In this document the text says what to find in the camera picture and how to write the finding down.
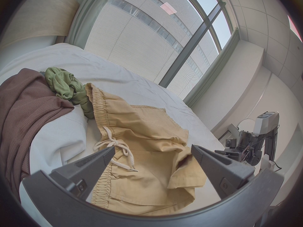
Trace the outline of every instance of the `gray building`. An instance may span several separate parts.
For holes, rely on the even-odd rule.
[[[85,50],[158,84],[202,22],[187,0],[109,0]],[[167,89],[184,99],[217,55],[207,32]]]

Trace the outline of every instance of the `white bed sheet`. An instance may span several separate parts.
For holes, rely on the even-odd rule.
[[[55,44],[14,59],[0,71],[0,84],[22,68],[45,71],[48,67],[63,68],[73,73],[83,84],[91,82],[106,92],[120,96],[129,104],[165,108],[176,123],[189,130],[188,146],[196,144],[212,151],[224,149],[177,95],[122,66],[70,44]],[[93,153],[93,145],[100,140],[95,120],[88,120],[86,138],[85,151],[68,162]],[[196,210],[220,200],[209,180],[204,187],[196,188],[195,192],[196,200],[179,212]]]

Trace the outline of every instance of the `green fabric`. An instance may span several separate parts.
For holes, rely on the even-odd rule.
[[[85,84],[82,85],[74,74],[57,67],[49,67],[45,71],[45,78],[49,88],[56,96],[69,100],[73,105],[80,104],[84,115],[94,118],[93,105],[86,96]]]

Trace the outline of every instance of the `curtain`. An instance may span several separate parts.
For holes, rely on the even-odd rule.
[[[233,51],[235,50],[238,42],[240,40],[239,31],[236,28],[226,43],[225,47],[222,49],[220,54],[207,69],[200,81],[193,87],[189,94],[183,100],[184,103],[192,107],[195,102],[206,92],[210,87],[212,82],[216,79],[218,74],[221,72],[223,67],[226,65]]]
[[[80,7],[64,42],[84,49],[92,27],[108,0],[77,0]]]

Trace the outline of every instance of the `sky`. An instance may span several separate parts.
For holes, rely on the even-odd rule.
[[[206,14],[209,14],[217,5],[217,0],[197,0]],[[221,12],[213,23],[214,30],[223,48],[230,38],[230,31],[223,12]]]

